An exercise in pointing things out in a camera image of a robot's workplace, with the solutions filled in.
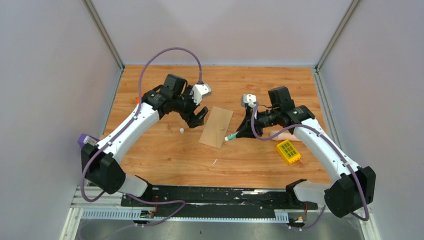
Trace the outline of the white green glue stick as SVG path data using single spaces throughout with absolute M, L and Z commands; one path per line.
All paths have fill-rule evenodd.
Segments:
M 234 139 L 236 139 L 236 138 L 237 138 L 237 134 L 238 134 L 238 132 L 235 132 L 235 133 L 229 134 L 228 136 L 226 136 L 226 137 L 224 138 L 224 140 L 225 140 L 226 142 L 229 142 L 229 141 L 231 141 L 231 140 L 234 140 Z

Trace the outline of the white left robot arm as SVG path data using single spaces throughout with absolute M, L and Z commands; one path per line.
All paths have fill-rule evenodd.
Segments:
M 208 108 L 195 110 L 212 90 L 206 83 L 188 85 L 184 78 L 168 74 L 163 84 L 147 91 L 131 114 L 109 135 L 98 142 L 89 140 L 81 148 L 81 168 L 88 180 L 103 192 L 116 192 L 134 196 L 140 206 L 149 206 L 153 193 L 149 183 L 140 177 L 125 173 L 120 162 L 140 138 L 164 115 L 178 113 L 189 128 L 204 124 Z

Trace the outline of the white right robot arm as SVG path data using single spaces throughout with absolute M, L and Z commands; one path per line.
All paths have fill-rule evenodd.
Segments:
M 368 204 L 373 202 L 376 173 L 370 167 L 361 167 L 347 156 L 325 133 L 315 115 L 304 105 L 296 106 L 285 86 L 268 91 L 270 107 L 260 112 L 253 94 L 243 94 L 241 106 L 245 116 L 236 132 L 236 138 L 271 140 L 288 131 L 300 140 L 324 167 L 331 183 L 317 183 L 306 179 L 286 186 L 286 204 L 298 209 L 305 202 L 326 206 L 336 217 L 353 215 L 368 221 Z

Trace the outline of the tan paper envelope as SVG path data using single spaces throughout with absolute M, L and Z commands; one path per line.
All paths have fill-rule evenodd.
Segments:
M 199 142 L 213 148 L 221 149 L 233 113 L 232 110 L 214 106 L 207 119 Z

